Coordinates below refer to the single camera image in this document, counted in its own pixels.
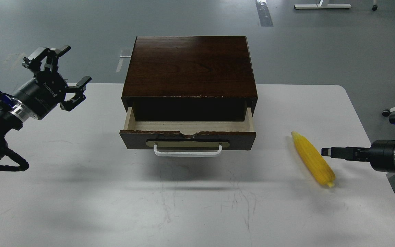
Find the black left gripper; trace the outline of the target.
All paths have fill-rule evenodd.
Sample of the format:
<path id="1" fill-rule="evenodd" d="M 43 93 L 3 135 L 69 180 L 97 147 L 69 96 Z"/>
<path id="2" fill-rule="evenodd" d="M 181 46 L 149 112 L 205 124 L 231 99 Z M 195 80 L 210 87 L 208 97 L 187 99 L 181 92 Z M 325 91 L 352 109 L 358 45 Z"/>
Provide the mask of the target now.
<path id="1" fill-rule="evenodd" d="M 71 48 L 69 45 L 59 49 L 38 47 L 30 56 L 23 58 L 22 66 L 30 70 L 34 77 L 16 89 L 13 96 L 30 109 L 37 120 L 44 119 L 58 103 L 62 110 L 72 111 L 86 99 L 84 92 L 92 80 L 90 76 L 84 76 L 75 86 L 67 86 L 58 72 L 59 58 Z M 67 94 L 74 95 L 65 100 Z"/>

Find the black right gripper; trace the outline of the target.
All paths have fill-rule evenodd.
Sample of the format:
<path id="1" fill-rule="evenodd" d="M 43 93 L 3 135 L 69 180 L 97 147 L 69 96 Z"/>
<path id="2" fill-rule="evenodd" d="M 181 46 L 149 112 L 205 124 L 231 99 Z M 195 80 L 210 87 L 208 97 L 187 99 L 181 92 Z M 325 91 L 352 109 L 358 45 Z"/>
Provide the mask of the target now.
<path id="1" fill-rule="evenodd" d="M 369 161 L 376 171 L 395 173 L 395 140 L 376 140 L 370 148 L 322 148 L 321 156 L 341 158 L 346 161 Z"/>

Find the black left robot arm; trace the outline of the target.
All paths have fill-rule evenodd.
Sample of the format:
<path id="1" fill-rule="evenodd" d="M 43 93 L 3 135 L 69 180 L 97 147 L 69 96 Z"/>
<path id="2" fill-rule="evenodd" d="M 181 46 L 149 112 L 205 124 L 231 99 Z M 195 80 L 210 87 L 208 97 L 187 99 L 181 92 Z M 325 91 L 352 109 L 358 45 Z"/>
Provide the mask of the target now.
<path id="1" fill-rule="evenodd" d="M 12 94 L 0 90 L 0 171 L 23 172 L 29 168 L 28 161 L 9 148 L 5 139 L 9 131 L 19 131 L 29 118 L 44 119 L 57 105 L 72 111 L 86 99 L 84 91 L 90 76 L 69 86 L 58 72 L 59 58 L 70 49 L 69 45 L 60 49 L 39 47 L 23 58 L 23 67 L 33 73 L 33 78 Z"/>

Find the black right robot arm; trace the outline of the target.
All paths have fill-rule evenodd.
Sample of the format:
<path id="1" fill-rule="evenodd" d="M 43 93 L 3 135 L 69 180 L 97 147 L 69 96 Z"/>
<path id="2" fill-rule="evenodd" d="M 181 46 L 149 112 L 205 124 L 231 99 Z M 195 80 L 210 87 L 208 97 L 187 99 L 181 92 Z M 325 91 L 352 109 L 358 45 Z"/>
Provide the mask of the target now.
<path id="1" fill-rule="evenodd" d="M 395 114 L 390 115 L 388 120 L 395 125 Z M 395 140 L 376 140 L 369 148 L 322 148 L 321 156 L 341 158 L 346 161 L 368 162 L 375 171 L 395 173 Z"/>

